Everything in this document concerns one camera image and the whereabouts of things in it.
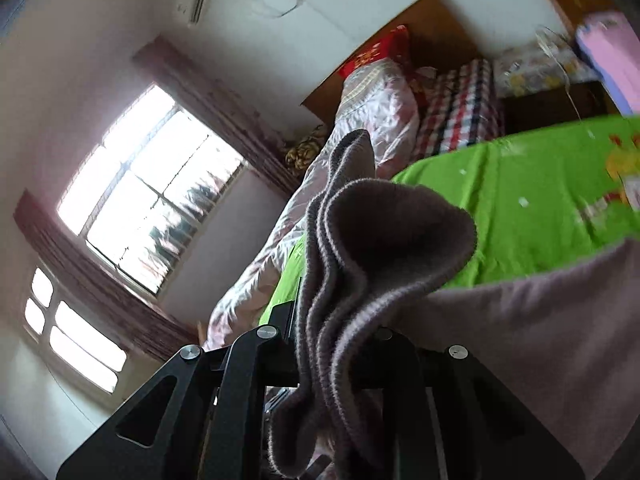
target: plaid blanket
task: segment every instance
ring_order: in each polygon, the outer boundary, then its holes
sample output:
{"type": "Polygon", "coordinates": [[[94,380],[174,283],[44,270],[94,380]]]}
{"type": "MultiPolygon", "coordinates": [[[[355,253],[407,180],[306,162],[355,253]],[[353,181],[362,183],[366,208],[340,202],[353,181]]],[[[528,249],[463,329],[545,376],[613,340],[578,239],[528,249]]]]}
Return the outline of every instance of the plaid blanket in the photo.
{"type": "Polygon", "coordinates": [[[504,135],[491,62],[476,59],[438,76],[411,161],[504,135]]]}

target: green sheet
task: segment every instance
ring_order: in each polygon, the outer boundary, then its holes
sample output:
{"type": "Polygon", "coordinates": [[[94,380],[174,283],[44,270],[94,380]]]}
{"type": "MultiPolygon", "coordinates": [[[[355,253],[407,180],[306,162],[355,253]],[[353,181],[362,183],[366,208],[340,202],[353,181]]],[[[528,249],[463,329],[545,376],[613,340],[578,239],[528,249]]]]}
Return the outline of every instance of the green sheet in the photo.
{"type": "MultiPolygon", "coordinates": [[[[640,176],[640,118],[609,116],[425,158],[393,181],[430,187],[469,211],[478,248],[447,286],[473,286],[562,267],[639,235],[629,176],[640,176]]],[[[261,323],[273,305],[295,298],[303,267],[304,237],[261,323]]]]}

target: headboard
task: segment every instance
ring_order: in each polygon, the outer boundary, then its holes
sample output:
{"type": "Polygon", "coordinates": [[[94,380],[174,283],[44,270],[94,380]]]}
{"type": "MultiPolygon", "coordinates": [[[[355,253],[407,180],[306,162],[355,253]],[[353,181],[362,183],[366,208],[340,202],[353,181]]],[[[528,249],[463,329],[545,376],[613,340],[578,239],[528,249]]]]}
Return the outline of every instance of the headboard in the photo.
{"type": "MultiPolygon", "coordinates": [[[[346,60],[398,25],[406,25],[409,29],[411,58],[416,67],[451,70],[480,56],[476,44],[442,0],[418,0],[380,28],[346,60]]],[[[342,94],[343,80],[338,68],[302,102],[328,126],[334,124],[342,94]]]]}

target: metal screw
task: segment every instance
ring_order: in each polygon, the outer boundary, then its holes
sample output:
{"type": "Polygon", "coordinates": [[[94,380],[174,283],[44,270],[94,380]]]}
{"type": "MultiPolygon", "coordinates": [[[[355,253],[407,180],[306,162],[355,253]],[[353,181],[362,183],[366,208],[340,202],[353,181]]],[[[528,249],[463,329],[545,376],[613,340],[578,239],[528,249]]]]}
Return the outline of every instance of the metal screw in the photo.
{"type": "Polygon", "coordinates": [[[465,359],[469,352],[462,345],[453,345],[449,347],[449,355],[454,359],[465,359]]]}
{"type": "Polygon", "coordinates": [[[263,325],[255,333],[260,339],[271,339],[278,335],[278,329],[271,325],[263,325]]]}
{"type": "Polygon", "coordinates": [[[388,328],[381,326],[376,330],[376,339],[379,341],[389,341],[393,337],[394,333],[388,328]]]}
{"type": "Polygon", "coordinates": [[[200,355],[202,349],[198,345],[187,345],[180,348],[180,357],[185,361],[191,361],[200,355]]]}

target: folded cloth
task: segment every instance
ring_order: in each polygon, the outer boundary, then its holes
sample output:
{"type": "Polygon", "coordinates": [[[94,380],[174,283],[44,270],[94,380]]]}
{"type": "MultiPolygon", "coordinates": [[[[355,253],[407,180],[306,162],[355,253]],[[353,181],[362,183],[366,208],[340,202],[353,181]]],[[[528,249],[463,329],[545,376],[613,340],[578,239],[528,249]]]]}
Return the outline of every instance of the folded cloth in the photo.
{"type": "Polygon", "coordinates": [[[392,326],[422,348],[463,344],[588,480],[638,478],[638,446],[621,444],[640,424],[640,240],[522,280],[439,290],[392,326]]]}
{"type": "Polygon", "coordinates": [[[382,475],[382,417],[369,396],[353,391],[351,362],[401,306],[444,285],[475,250],[464,210],[428,188],[374,175],[369,134],[351,132],[306,212],[295,327],[300,386],[271,419],[271,461],[289,478],[305,470],[321,434],[334,445],[338,478],[382,475]]]}

